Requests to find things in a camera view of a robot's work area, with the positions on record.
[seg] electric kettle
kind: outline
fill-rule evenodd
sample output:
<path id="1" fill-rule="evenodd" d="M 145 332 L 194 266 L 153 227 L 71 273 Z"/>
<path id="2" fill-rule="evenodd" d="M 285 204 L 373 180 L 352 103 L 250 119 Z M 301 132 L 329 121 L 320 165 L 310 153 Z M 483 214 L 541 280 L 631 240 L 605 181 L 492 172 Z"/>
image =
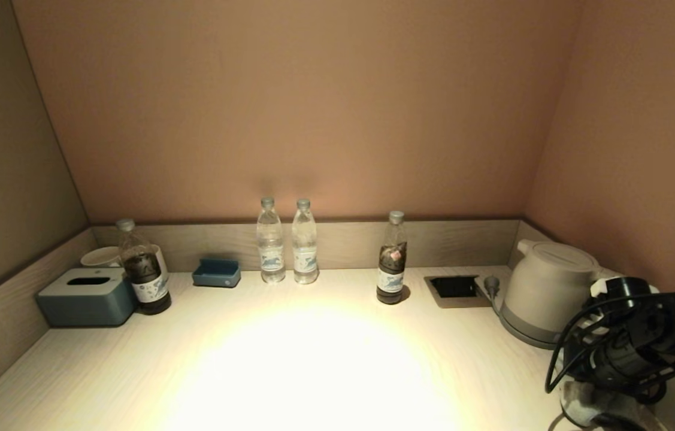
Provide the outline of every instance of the electric kettle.
<path id="1" fill-rule="evenodd" d="M 553 349 L 564 326 L 582 310 L 590 286 L 611 276 L 586 252 L 557 242 L 522 239 L 500 309 L 502 325 L 532 346 Z"/>

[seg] white mug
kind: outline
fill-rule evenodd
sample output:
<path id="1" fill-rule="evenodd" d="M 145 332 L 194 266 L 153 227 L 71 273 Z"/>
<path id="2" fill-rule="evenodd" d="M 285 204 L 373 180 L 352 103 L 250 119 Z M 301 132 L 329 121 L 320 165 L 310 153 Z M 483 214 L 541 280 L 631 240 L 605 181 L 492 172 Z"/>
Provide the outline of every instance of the white mug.
<path id="1" fill-rule="evenodd" d="M 153 245 L 156 250 L 156 261 L 159 262 L 159 267 L 162 268 L 162 275 L 165 281 L 169 278 L 167 271 L 167 264 L 164 262 L 164 254 L 162 248 L 158 245 Z M 82 256 L 82 266 L 88 268 L 118 268 L 122 266 L 122 260 L 119 258 L 118 247 L 104 247 L 97 248 Z"/>

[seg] wood grain surface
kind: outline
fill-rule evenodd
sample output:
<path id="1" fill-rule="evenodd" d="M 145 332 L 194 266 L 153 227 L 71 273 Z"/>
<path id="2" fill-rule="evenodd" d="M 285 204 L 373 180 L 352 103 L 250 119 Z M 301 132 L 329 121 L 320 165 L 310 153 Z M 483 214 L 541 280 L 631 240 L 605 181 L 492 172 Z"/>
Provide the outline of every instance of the wood grain surface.
<path id="1" fill-rule="evenodd" d="M 560 414 L 543 392 L 550 352 L 491 308 L 439 308 L 423 281 L 509 273 L 410 268 L 393 306 L 373 269 L 309 286 L 244 272 L 235 289 L 173 273 L 162 314 L 50 329 L 0 379 L 0 430 L 545 430 Z"/>
<path id="2" fill-rule="evenodd" d="M 318 223 L 318 262 L 322 269 L 373 268 L 387 223 Z M 407 265 L 439 267 L 505 265 L 518 229 L 517 220 L 408 221 Z M 258 270 L 255 224 L 139 226 L 162 248 L 167 268 L 192 272 L 201 257 L 237 259 L 242 270 Z M 291 224 L 283 225 L 284 262 L 292 268 Z M 116 245 L 112 226 L 93 227 L 100 246 Z"/>
<path id="3" fill-rule="evenodd" d="M 34 294 L 68 268 L 78 266 L 80 257 L 94 248 L 95 238 L 86 229 L 1 284 L 0 376 L 47 332 Z"/>

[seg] plastic bottle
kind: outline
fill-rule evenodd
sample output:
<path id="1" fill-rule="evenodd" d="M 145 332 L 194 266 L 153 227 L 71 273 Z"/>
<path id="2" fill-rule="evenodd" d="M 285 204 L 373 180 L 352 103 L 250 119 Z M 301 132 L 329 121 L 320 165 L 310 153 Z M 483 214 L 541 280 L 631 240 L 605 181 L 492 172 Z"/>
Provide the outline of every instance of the plastic bottle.
<path id="1" fill-rule="evenodd" d="M 159 314 L 172 305 L 167 279 L 162 275 L 156 249 L 135 230 L 131 218 L 116 222 L 119 229 L 119 256 L 143 314 Z"/>
<path id="2" fill-rule="evenodd" d="M 316 221 L 310 212 L 310 200 L 297 200 L 297 213 L 292 221 L 294 281 L 310 284 L 319 276 L 316 262 Z"/>
<path id="3" fill-rule="evenodd" d="M 380 247 L 377 299 L 383 303 L 398 303 L 404 286 L 406 265 L 406 230 L 404 213 L 391 211 L 383 246 Z"/>
<path id="4" fill-rule="evenodd" d="M 258 217 L 258 251 L 263 280 L 277 283 L 284 279 L 284 242 L 281 219 L 274 208 L 274 198 L 260 200 L 262 210 Z"/>

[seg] tissue box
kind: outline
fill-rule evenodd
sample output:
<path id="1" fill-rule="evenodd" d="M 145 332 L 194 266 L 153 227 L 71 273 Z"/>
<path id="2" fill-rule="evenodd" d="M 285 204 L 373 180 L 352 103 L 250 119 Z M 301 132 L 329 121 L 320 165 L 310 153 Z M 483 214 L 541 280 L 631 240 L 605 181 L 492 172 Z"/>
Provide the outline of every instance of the tissue box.
<path id="1" fill-rule="evenodd" d="M 239 262 L 231 259 L 200 259 L 193 272 L 196 286 L 236 287 L 241 280 Z"/>
<path id="2" fill-rule="evenodd" d="M 138 306 L 123 268 L 74 268 L 36 295 L 51 326 L 118 326 Z"/>

